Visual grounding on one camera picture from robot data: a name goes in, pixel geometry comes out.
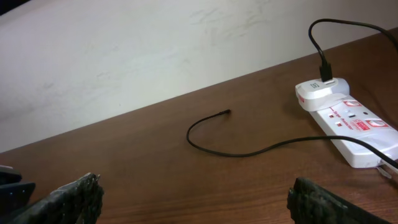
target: wooden desk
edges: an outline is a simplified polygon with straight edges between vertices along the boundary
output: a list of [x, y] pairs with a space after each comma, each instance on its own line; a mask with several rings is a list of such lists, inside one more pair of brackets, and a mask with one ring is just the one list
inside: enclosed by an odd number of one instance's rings
[[[398, 56], [391, 43], [375, 35], [326, 56], [351, 94], [397, 127]], [[33, 200], [87, 172], [101, 174], [98, 223], [292, 223], [286, 199], [296, 177], [398, 222], [397, 176], [351, 168], [330, 141], [242, 159], [206, 154], [186, 142], [193, 122], [228, 108], [231, 115], [195, 128], [193, 141], [238, 153], [323, 135], [294, 93], [296, 84], [318, 78], [319, 64], [318, 55], [310, 55], [245, 75], [2, 153], [0, 164], [37, 183]]]

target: power cord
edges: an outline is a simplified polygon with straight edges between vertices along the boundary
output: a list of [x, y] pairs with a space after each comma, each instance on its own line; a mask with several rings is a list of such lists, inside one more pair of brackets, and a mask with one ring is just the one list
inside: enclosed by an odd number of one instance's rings
[[319, 47], [319, 45], [317, 44], [315, 39], [312, 37], [312, 27], [314, 27], [316, 24], [318, 24], [320, 22], [334, 22], [334, 23], [339, 23], [339, 24], [348, 24], [348, 25], [361, 26], [361, 27], [367, 27], [367, 28], [372, 28], [372, 29], [378, 30], [382, 34], [384, 34], [394, 44], [394, 47], [396, 48], [396, 50], [398, 52], [397, 40], [394, 38], [394, 36], [390, 32], [388, 32], [387, 30], [385, 30], [381, 27], [378, 27], [378, 26], [375, 26], [372, 24], [363, 23], [363, 22], [343, 21], [343, 20], [339, 20], [339, 19], [319, 19], [310, 25], [310, 28], [308, 30], [308, 36], [310, 37], [312, 44], [318, 50], [319, 56], [321, 56], [322, 65], [319, 68], [319, 70], [321, 73], [322, 82], [327, 82], [327, 81], [331, 80], [333, 78], [333, 75], [331, 72], [330, 63], [328, 63], [328, 61], [326, 60], [325, 54], [323, 54], [322, 49]]
[[210, 118], [214, 118], [223, 114], [229, 114], [231, 112], [231, 110], [224, 110], [222, 112], [219, 112], [217, 114], [208, 116], [206, 118], [200, 119], [199, 121], [195, 122], [193, 125], [191, 125], [188, 128], [187, 131], [187, 141], [189, 142], [189, 144], [191, 144], [191, 146], [210, 153], [210, 154], [215, 154], [217, 156], [224, 156], [224, 157], [249, 157], [249, 156], [255, 156], [258, 154], [261, 154], [263, 152], [267, 152], [270, 151], [271, 149], [275, 149], [279, 146], [283, 146], [286, 144], [290, 144], [293, 142], [300, 142], [300, 141], [312, 141], [312, 140], [334, 140], [334, 139], [339, 139], [339, 140], [345, 140], [345, 141], [350, 141], [350, 142], [354, 142], [356, 144], [359, 144], [363, 147], [365, 147], [366, 149], [369, 149], [371, 152], [375, 153], [377, 156], [379, 156], [382, 160], [384, 160], [386, 163], [390, 164], [392, 167], [395, 167], [396, 169], [398, 169], [398, 163], [396, 161], [393, 161], [390, 157], [386, 156], [385, 154], [383, 154], [382, 152], [378, 151], [376, 148], [374, 148], [373, 146], [369, 145], [368, 143], [355, 139], [355, 138], [351, 138], [351, 137], [347, 137], [347, 136], [313, 136], [313, 137], [304, 137], [304, 138], [296, 138], [296, 139], [291, 139], [291, 140], [287, 140], [287, 141], [282, 141], [276, 144], [273, 144], [271, 146], [268, 146], [264, 149], [258, 150], [256, 152], [250, 152], [250, 153], [245, 153], [245, 154], [231, 154], [231, 153], [227, 153], [227, 152], [218, 152], [218, 151], [214, 151], [211, 149], [206, 149], [204, 147], [198, 146], [195, 143], [193, 143], [190, 138], [189, 138], [189, 134], [190, 131], [193, 127], [195, 127], [197, 124], [201, 123], [202, 121], [206, 121]]

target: plug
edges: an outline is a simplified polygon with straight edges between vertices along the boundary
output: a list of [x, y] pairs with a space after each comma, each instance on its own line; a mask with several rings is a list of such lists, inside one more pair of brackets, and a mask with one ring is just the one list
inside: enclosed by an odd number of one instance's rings
[[332, 78], [327, 82], [310, 80], [296, 85], [295, 89], [298, 102], [306, 111], [329, 108], [349, 95], [349, 85], [342, 78]]
[[322, 82], [327, 83], [333, 79], [331, 65], [326, 60], [322, 60], [322, 66], [319, 67], [319, 72], [321, 73]]

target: white power strip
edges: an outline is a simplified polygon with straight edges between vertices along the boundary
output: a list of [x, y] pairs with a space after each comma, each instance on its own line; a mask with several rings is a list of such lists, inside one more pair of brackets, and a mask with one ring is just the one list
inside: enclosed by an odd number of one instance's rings
[[[353, 97], [310, 114], [327, 135], [348, 136], [362, 140], [393, 160], [398, 159], [398, 131], [364, 107]], [[359, 144], [332, 140], [347, 162], [354, 168], [377, 167], [380, 157]]]

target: white wall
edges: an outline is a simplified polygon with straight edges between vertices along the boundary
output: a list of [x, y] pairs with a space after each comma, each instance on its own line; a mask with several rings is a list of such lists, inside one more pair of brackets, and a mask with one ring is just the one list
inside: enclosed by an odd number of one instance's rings
[[[0, 17], [0, 152], [315, 52], [396, 0], [33, 0]], [[320, 24], [324, 48], [374, 32]]]

